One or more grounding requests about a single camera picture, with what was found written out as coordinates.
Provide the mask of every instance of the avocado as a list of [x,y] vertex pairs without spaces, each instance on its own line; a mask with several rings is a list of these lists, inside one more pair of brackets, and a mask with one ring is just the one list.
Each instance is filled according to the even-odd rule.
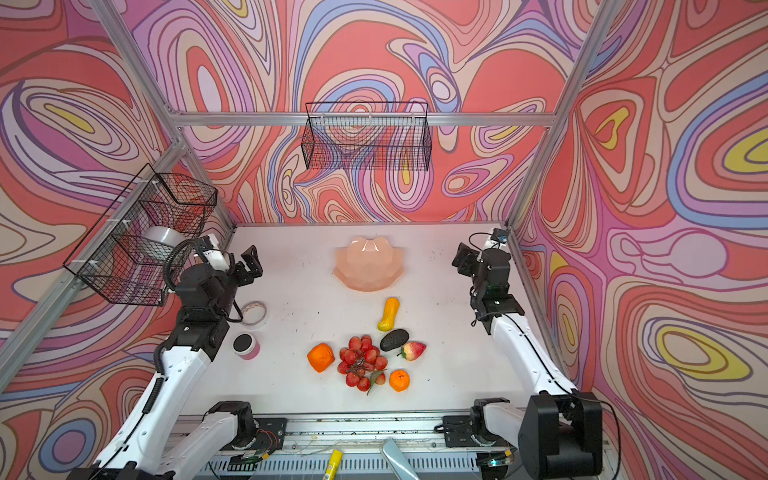
[[408,342],[409,337],[408,332],[404,329],[395,329],[384,335],[382,342],[379,344],[379,348],[381,348],[383,352],[398,349]]

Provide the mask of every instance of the peach bowl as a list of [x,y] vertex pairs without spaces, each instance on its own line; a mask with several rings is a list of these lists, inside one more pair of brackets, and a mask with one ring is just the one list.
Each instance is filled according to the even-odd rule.
[[384,237],[355,237],[336,251],[333,275],[352,290],[375,292],[392,285],[402,271],[402,248],[392,247]]

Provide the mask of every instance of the swirling pattern backdrop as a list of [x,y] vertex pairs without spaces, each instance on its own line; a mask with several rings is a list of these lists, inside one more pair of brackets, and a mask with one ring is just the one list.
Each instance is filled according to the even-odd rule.
[[[596,4],[131,3],[123,18],[172,108],[302,111],[411,101],[553,111]],[[305,171],[298,127],[188,127],[236,222],[504,220],[540,128],[440,127],[429,172]]]
[[630,478],[768,478],[767,65],[765,2],[627,2],[516,224]]
[[[594,10],[587,0],[114,4],[170,104],[189,111],[300,111],[321,98],[552,111]],[[3,2],[0,41],[2,341],[168,139],[88,0]],[[231,215],[270,222],[501,219],[541,137],[444,127],[428,173],[347,175],[303,171],[299,129],[185,133]],[[146,386],[177,308],[83,291],[0,396],[0,478],[64,477],[92,462]]]
[[[3,2],[0,45],[1,343],[168,139],[87,2]],[[0,478],[63,478],[92,461],[176,309],[83,290],[0,396]]]

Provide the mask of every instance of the yellow squash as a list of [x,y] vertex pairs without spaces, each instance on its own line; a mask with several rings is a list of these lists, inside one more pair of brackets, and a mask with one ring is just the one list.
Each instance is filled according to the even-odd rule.
[[388,332],[395,327],[395,316],[397,316],[397,310],[400,308],[400,301],[396,298],[388,298],[384,304],[384,316],[382,321],[379,322],[379,330],[382,332]]

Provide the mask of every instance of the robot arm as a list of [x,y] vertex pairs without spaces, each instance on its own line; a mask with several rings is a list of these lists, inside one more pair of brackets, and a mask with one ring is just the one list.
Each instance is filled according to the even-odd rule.
[[[176,423],[197,380],[216,358],[227,331],[235,292],[262,275],[256,247],[242,262],[228,263],[215,236],[192,240],[202,263],[182,274],[169,288],[181,299],[176,326],[154,354],[157,372],[118,433],[90,468],[76,468],[68,480],[102,480],[126,472],[125,478],[193,478],[223,446],[245,449],[253,444],[257,426],[248,402],[219,402],[197,429],[163,455]],[[174,248],[167,261],[182,247]]]
[[481,442],[501,437],[517,447],[532,478],[597,475],[602,471],[601,405],[563,375],[508,293],[508,235],[495,229],[482,251],[461,243],[453,266],[472,278],[475,321],[506,353],[530,399],[524,412],[507,399],[476,400],[473,433]]

